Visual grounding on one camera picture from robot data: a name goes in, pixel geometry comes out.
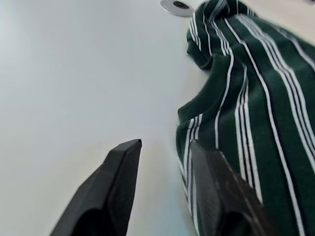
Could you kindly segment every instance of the white table surface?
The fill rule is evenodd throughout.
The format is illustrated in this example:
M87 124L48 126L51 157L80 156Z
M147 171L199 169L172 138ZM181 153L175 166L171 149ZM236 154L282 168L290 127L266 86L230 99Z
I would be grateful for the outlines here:
M248 1L315 42L314 7L272 2ZM135 138L127 235L195 235L175 132L207 74L186 55L188 25L158 0L0 0L0 235L49 235L107 152Z

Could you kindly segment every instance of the green striped shirt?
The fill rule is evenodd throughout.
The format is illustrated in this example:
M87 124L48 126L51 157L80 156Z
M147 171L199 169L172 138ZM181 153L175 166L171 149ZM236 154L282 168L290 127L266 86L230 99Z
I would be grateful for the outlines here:
M199 235L189 141L221 150L284 236L315 235L315 48L237 0L195 12L188 54L209 79L178 110L177 150Z

